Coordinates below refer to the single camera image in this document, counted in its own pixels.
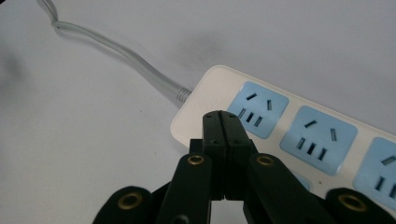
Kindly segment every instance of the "power strip casing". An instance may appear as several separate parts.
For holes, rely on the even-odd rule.
[[[247,132],[248,136],[253,140],[260,152],[269,153],[280,158],[297,176],[304,178],[309,184],[310,191],[319,197],[324,198],[330,189],[356,189],[353,186],[353,181],[374,139],[380,137],[396,143],[396,136],[384,133],[322,105],[307,101],[297,95],[283,91],[257,78],[247,76],[223,65],[212,67],[206,72],[188,101],[175,116],[171,125],[172,135],[177,141],[187,147],[191,139],[202,138],[203,115],[214,110],[227,110],[235,96],[248,81],[279,93],[289,99],[283,115],[278,120],[268,138],[262,139],[250,132]],[[358,130],[344,162],[335,175],[323,173],[280,147],[280,143],[293,123],[299,109],[305,105],[351,124]],[[381,203],[379,205],[396,217],[395,210]]]

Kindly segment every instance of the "power cord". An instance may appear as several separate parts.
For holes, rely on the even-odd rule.
[[[132,63],[134,70],[142,75],[142,77],[145,78],[149,83],[153,84],[153,86],[158,86],[158,88],[162,88],[165,91],[169,92],[181,103],[185,103],[187,98],[190,96],[191,91],[178,85],[175,81],[166,77],[163,73],[158,71],[155,67],[153,67],[136,52],[121,46],[120,44],[108,39],[103,35],[99,35],[96,32],[88,30],[79,25],[75,25],[66,21],[58,21],[56,7],[51,0],[38,0],[38,3],[49,15],[51,25],[54,28],[77,32],[81,35],[85,35],[93,40],[96,40],[98,43],[110,49],[114,49],[116,52],[120,53],[122,56],[128,59]]]

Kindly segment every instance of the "extension cord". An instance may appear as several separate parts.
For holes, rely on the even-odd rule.
[[[355,189],[396,217],[396,136],[222,65],[178,111],[172,135],[188,147],[214,110],[239,116],[256,148],[280,158],[312,193]]]

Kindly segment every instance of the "white power strip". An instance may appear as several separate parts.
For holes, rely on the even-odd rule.
[[[260,97],[262,108],[249,102]],[[221,65],[179,110],[172,135],[188,147],[214,110],[239,116],[256,148],[280,158],[319,197],[355,189],[396,217],[396,136]]]

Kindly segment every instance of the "white surface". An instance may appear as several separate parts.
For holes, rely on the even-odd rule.
[[[378,129],[348,118],[326,107],[309,102],[290,92],[286,92],[261,80],[221,65],[207,71],[189,100],[178,111],[171,125],[172,135],[185,146],[190,144],[189,139],[200,138],[202,136],[203,124],[199,119],[207,111],[228,110],[236,94],[240,92],[247,81],[259,84],[267,90],[274,91],[289,99],[282,117],[268,138],[262,139],[255,134],[247,132],[249,138],[253,140],[259,152],[269,153],[280,158],[294,173],[305,178],[310,185],[310,191],[321,198],[325,198],[326,193],[330,189],[354,189],[352,182],[361,167],[366,152],[376,137],[385,138],[396,143],[396,136],[381,132]],[[344,162],[334,175],[327,175],[280,148],[280,142],[290,129],[299,109],[304,105],[342,120],[355,127],[358,131],[346,154]],[[396,211],[384,205],[382,206],[396,217]]]
[[[394,1],[61,1],[71,21],[193,89],[226,64],[396,134]],[[91,223],[117,189],[154,190],[187,149],[174,104],[120,56],[0,5],[0,223]],[[243,223],[216,203],[212,223]]]

